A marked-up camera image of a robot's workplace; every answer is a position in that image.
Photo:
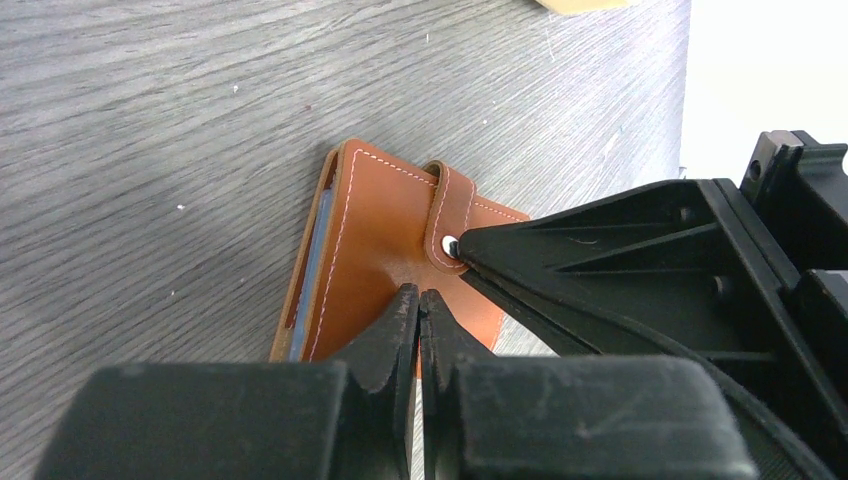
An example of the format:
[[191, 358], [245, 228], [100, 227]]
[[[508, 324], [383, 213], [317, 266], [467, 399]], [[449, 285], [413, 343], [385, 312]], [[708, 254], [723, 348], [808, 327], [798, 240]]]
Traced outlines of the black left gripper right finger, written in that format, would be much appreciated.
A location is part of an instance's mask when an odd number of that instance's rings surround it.
[[718, 385], [670, 356], [498, 357], [428, 290], [429, 479], [755, 479]]

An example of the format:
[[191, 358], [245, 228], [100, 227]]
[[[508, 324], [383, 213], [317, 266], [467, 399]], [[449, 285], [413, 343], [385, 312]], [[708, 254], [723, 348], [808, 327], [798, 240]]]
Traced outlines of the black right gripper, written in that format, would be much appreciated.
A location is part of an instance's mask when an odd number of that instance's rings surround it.
[[763, 471], [847, 467], [847, 157], [760, 134], [737, 189], [661, 181], [464, 233], [465, 280], [560, 355], [670, 355]]

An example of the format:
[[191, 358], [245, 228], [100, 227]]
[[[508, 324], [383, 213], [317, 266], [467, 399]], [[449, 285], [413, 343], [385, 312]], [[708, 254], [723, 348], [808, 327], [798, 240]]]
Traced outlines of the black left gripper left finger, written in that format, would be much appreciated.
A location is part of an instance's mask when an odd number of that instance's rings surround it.
[[75, 395], [39, 479], [406, 479], [419, 291], [316, 363], [136, 363]]

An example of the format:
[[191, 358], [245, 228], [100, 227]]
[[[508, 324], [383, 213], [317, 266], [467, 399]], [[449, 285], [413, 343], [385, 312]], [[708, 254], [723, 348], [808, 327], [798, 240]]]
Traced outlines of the orange leather card holder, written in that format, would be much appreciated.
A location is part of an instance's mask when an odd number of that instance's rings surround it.
[[418, 167], [359, 139], [342, 142], [321, 171], [270, 360], [329, 358], [406, 283], [439, 291], [459, 324], [493, 348], [504, 313], [463, 281], [448, 248], [470, 229], [525, 220], [442, 161]]

